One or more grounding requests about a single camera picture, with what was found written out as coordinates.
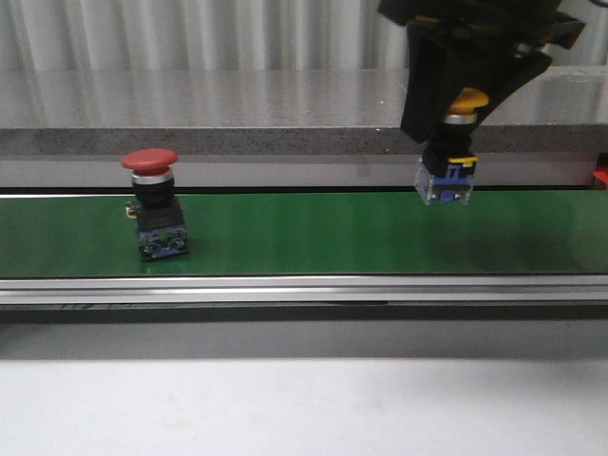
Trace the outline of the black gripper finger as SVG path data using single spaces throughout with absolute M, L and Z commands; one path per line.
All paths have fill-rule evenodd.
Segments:
M 477 110 L 476 124 L 483 122 L 500 104 L 521 87 L 543 74 L 552 58 L 533 49 L 517 55 L 502 42 L 474 43 L 469 46 L 471 66 L 469 86 L 484 92 L 488 105 Z
M 472 34 L 463 28 L 408 25 L 409 74 L 401 128 L 422 143 L 475 80 Z

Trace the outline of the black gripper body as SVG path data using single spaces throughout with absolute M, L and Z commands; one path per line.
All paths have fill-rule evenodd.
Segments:
M 569 49 L 585 23 L 559 11 L 559 1 L 402 1 L 384 0 L 378 12 L 399 26 L 440 29 L 464 36 L 502 37 L 533 48 L 557 45 Z

